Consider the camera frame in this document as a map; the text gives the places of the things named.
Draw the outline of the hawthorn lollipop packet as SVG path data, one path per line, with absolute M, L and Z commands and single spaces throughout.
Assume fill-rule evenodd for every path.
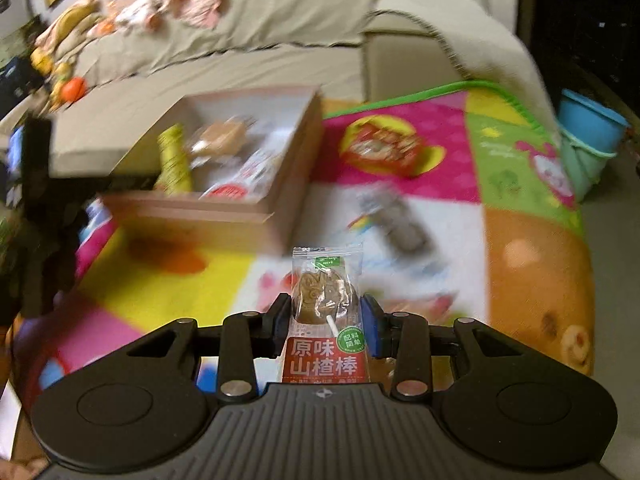
M 360 245 L 296 247 L 292 318 L 282 356 L 282 382 L 361 384 L 370 380 L 357 290 Z

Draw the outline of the dark cereal bar packet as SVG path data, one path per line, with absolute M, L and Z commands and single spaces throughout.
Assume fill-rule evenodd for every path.
M 367 186 L 357 194 L 357 204 L 395 259 L 418 262 L 436 256 L 430 231 L 393 186 Z

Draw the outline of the yellow cheese snack bar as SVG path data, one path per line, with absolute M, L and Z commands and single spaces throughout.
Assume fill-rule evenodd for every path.
M 183 126 L 175 124 L 160 133 L 157 145 L 160 153 L 160 176 L 154 188 L 166 194 L 192 193 L 190 160 L 183 145 Z

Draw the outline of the pink cardboard gift box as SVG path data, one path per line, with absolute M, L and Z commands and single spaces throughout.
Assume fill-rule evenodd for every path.
M 201 127 L 226 120 L 247 125 L 246 143 L 239 154 L 191 157 L 186 150 L 190 136 Z M 175 124 L 183 126 L 193 192 L 108 193 L 102 200 L 118 225 L 131 238 L 155 237 L 274 256 L 288 252 L 322 140 L 320 91 L 308 86 L 280 86 L 183 96 L 122 156 L 114 173 L 160 172 L 157 137 Z M 265 197 L 201 198 L 216 178 L 230 177 L 260 148 L 282 156 Z

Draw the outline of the orange snack packet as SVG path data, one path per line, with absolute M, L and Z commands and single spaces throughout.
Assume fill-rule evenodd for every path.
M 355 129 L 342 157 L 346 164 L 362 171 L 411 178 L 418 172 L 423 150 L 424 144 L 415 133 L 365 122 Z

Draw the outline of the brown bread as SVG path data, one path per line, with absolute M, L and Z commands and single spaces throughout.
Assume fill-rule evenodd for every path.
M 246 143 L 247 125 L 240 120 L 213 122 L 196 130 L 186 141 L 191 157 L 227 157 L 239 154 Z

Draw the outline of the red round lid packet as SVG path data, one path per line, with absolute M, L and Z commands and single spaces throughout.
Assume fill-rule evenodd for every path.
M 261 200 L 269 192 L 280 168 L 282 156 L 260 148 L 232 171 L 230 177 L 219 177 L 202 193 L 201 198 Z

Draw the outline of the colourful cartoon play mat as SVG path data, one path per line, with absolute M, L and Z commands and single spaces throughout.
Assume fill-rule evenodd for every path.
M 115 196 L 79 254 L 79 284 L 16 340 L 25 405 L 176 318 L 266 310 L 305 276 L 296 247 L 341 249 L 357 292 L 450 325 L 472 316 L 590 374 L 594 289 L 579 196 L 558 148 L 484 84 L 339 114 L 324 124 L 291 244 L 210 197 Z

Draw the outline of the orange toy ball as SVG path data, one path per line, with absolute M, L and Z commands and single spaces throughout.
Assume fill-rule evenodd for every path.
M 74 77 L 64 82 L 60 90 L 60 97 L 64 103 L 75 103 L 86 94 L 86 91 L 85 79 Z

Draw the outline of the teal plastic bucket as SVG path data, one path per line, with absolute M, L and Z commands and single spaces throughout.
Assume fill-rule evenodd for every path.
M 616 154 L 596 150 L 565 129 L 560 133 L 560 153 L 564 169 L 572 184 L 576 200 L 581 202 L 600 182 L 604 167 L 616 157 Z

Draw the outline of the pile of baby clothes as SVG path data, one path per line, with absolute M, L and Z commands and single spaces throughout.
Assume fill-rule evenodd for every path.
M 108 11 L 104 18 L 112 29 L 155 30 L 165 15 L 196 28 L 214 29 L 221 18 L 223 3 L 224 0 L 131 0 L 119 10 Z M 100 0 L 76 1 L 37 37 L 35 46 L 53 52 L 82 20 L 100 7 Z

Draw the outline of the blue plastic bucket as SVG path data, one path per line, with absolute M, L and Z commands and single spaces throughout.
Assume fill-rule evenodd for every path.
M 629 127 L 615 110 L 568 89 L 562 90 L 558 119 L 578 140 L 603 153 L 616 152 Z

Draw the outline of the beige sofa with cover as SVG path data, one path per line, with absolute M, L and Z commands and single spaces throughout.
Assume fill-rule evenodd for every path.
M 309 84 L 329 99 L 373 102 L 468 80 L 506 89 L 548 131 L 554 111 L 524 44 L 474 0 L 224 0 L 214 29 L 165 15 L 155 30 L 111 28 L 101 7 L 53 51 L 54 76 L 84 78 L 65 105 L 42 89 L 1 117 L 52 112 L 55 167 L 107 170 L 188 94 Z

